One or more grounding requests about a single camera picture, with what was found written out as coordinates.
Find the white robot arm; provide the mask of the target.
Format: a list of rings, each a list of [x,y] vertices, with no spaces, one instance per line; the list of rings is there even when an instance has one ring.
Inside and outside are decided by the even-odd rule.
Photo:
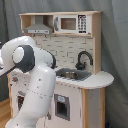
[[[36,128],[37,121],[47,115],[52,100],[56,83],[55,57],[38,48],[30,36],[22,36],[2,46],[0,59],[0,78],[15,68],[30,74],[22,107],[5,128]]]

